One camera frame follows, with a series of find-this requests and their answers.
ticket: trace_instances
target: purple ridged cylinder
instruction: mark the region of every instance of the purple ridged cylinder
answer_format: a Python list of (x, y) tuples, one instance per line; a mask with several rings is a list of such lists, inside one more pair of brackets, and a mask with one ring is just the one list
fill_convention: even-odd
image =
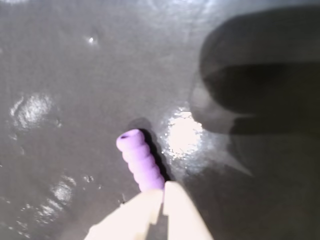
[(165, 179), (150, 153), (144, 134), (139, 129), (120, 135), (116, 139), (116, 147), (122, 152), (122, 157), (128, 163), (128, 168), (139, 184), (141, 192), (165, 188)]

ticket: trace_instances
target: purple silicone grip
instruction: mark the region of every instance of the purple silicone grip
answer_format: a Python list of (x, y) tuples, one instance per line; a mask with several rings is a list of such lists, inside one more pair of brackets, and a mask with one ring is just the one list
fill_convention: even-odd
[(125, 132), (116, 139), (116, 147), (122, 152), (128, 163), (134, 180), (141, 192), (149, 189), (164, 189), (165, 179), (161, 175), (154, 156), (145, 142), (145, 136), (139, 129)]

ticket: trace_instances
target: wet surface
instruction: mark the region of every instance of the wet surface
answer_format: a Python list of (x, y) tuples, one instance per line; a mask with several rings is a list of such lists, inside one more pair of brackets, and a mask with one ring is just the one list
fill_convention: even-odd
[(316, 2), (0, 0), (1, 239), (83, 239), (135, 196), (131, 128), (215, 240), (318, 239)]

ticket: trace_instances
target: water droplet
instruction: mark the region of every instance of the water droplet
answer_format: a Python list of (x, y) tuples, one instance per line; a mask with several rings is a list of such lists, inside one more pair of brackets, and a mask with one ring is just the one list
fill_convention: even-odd
[(87, 175), (83, 177), (83, 180), (85, 180), (87, 183), (92, 183), (95, 179), (93, 176)]

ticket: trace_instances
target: hole in purple cylinder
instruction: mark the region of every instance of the hole in purple cylinder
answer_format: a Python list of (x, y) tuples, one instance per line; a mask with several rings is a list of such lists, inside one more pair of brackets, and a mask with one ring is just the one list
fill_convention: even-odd
[(139, 133), (139, 129), (132, 129), (130, 131), (125, 132), (120, 138), (126, 139), (126, 138), (132, 137), (138, 133)]

